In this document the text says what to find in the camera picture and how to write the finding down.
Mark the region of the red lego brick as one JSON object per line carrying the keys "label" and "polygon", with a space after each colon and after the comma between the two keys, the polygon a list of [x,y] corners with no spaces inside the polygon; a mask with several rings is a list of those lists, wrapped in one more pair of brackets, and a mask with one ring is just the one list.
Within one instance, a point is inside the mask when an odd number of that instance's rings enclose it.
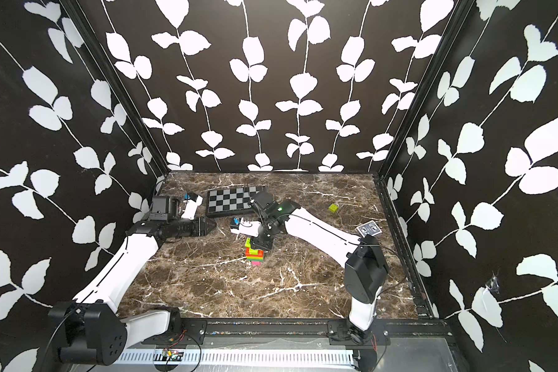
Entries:
{"label": "red lego brick", "polygon": [[264,257],[264,252],[261,250],[248,250],[246,252],[246,256],[251,256],[251,257]]}

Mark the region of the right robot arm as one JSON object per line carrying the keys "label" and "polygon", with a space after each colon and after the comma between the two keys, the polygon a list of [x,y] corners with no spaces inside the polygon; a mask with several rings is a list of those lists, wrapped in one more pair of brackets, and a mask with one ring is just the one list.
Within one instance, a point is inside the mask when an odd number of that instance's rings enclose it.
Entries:
{"label": "right robot arm", "polygon": [[389,274],[383,248],[370,234],[357,237],[316,218],[291,199],[277,202],[265,191],[249,201],[260,220],[255,249],[270,250],[280,233],[299,238],[329,255],[344,269],[344,287],[352,297],[349,323],[352,330],[369,330],[376,305]]}

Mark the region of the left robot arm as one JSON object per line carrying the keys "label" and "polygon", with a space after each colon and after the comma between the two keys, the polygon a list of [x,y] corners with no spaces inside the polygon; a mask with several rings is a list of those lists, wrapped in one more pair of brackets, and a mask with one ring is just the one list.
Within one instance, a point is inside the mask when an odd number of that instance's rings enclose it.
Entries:
{"label": "left robot arm", "polygon": [[121,248],[97,276],[69,302],[48,314],[54,327],[43,358],[60,364],[108,366],[125,349],[154,336],[176,343],[184,335],[179,312],[164,307],[121,319],[120,302],[148,260],[169,239],[204,237],[216,224],[206,217],[142,220],[131,227]]}

